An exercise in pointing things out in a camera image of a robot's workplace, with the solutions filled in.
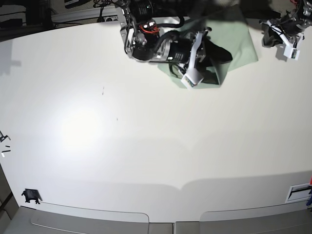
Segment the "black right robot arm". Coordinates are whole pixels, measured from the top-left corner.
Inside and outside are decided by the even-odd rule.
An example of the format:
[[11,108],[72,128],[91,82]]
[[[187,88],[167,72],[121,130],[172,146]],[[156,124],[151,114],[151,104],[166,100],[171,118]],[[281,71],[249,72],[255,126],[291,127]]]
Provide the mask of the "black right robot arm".
[[211,27],[186,28],[184,16],[169,6],[152,0],[117,0],[114,5],[123,17],[124,51],[138,62],[166,63],[185,74],[233,60],[228,50],[208,38]]

